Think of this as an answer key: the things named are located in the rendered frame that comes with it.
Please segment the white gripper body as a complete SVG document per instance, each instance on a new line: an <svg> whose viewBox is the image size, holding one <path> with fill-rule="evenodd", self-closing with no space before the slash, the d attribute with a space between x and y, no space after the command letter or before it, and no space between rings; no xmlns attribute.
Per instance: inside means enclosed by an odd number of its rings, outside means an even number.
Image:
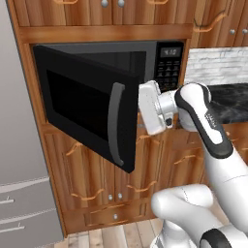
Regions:
<svg viewBox="0 0 248 248"><path fill-rule="evenodd" d="M158 83L150 80L139 86L139 111L149 136L166 130L166 122L159 103L161 94Z"/></svg>

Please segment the black microwave oven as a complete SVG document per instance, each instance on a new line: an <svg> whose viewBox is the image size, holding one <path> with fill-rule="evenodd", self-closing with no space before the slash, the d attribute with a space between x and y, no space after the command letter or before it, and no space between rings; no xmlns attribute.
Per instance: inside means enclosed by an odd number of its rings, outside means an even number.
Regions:
<svg viewBox="0 0 248 248"><path fill-rule="evenodd" d="M54 44L47 47L136 74L141 83L156 80L160 90L165 92L178 86L184 44L164 40Z"/></svg>

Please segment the black microwave door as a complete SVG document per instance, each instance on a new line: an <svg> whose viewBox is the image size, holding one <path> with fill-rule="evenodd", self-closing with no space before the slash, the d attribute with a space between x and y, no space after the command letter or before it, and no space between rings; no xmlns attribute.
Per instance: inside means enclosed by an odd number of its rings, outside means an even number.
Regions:
<svg viewBox="0 0 248 248"><path fill-rule="evenodd" d="M48 122L118 166L109 151L112 85L125 85L118 112L118 150L123 171L135 169L139 76L99 62L34 46Z"/></svg>

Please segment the wooden base cupboard door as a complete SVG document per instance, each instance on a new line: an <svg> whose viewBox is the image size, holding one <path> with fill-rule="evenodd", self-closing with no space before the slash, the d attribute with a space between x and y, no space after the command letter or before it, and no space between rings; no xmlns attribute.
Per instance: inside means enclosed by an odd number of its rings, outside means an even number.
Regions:
<svg viewBox="0 0 248 248"><path fill-rule="evenodd" d="M113 202L112 163L65 134L45 134L45 139L64 212Z"/></svg>
<svg viewBox="0 0 248 248"><path fill-rule="evenodd" d="M170 151L168 186L208 184L205 173L202 141L198 133L177 129L173 133Z"/></svg>
<svg viewBox="0 0 248 248"><path fill-rule="evenodd" d="M162 151L167 133L149 136L144 130L138 131L136 140L135 169L127 173L115 170L115 200L117 202L134 201L152 195L158 182Z"/></svg>
<svg viewBox="0 0 248 248"><path fill-rule="evenodd" d="M224 129L237 152L248 165L248 122L225 124Z"/></svg>

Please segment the wooden drawer front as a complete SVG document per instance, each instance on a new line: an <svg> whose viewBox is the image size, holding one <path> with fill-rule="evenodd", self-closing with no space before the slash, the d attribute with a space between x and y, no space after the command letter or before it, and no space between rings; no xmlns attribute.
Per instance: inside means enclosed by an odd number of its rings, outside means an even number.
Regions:
<svg viewBox="0 0 248 248"><path fill-rule="evenodd" d="M117 220L112 218L113 214L118 215ZM146 198L70 210L63 217L66 233L79 233L153 219L155 215L151 210L151 199Z"/></svg>

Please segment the grey fridge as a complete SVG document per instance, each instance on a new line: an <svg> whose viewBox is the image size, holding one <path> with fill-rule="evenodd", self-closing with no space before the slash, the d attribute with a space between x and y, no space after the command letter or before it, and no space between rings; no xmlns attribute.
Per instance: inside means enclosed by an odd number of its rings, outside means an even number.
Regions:
<svg viewBox="0 0 248 248"><path fill-rule="evenodd" d="M0 248L46 248L63 239L6 0L0 0Z"/></svg>

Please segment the wooden wall cupboard door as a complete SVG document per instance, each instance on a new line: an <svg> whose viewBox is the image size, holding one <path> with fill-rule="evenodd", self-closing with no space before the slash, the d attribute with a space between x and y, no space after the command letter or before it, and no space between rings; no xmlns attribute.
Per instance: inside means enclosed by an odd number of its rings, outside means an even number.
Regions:
<svg viewBox="0 0 248 248"><path fill-rule="evenodd" d="M120 25L164 25L192 23L197 0L111 0L112 23Z"/></svg>
<svg viewBox="0 0 248 248"><path fill-rule="evenodd" d="M230 13L233 0L197 0L192 48L216 47L222 20Z"/></svg>
<svg viewBox="0 0 248 248"><path fill-rule="evenodd" d="M234 1L231 29L235 30L232 47L248 47L248 34L242 33L242 29L248 29L248 0Z"/></svg>
<svg viewBox="0 0 248 248"><path fill-rule="evenodd" d="M13 0L23 27L112 25L111 0Z"/></svg>

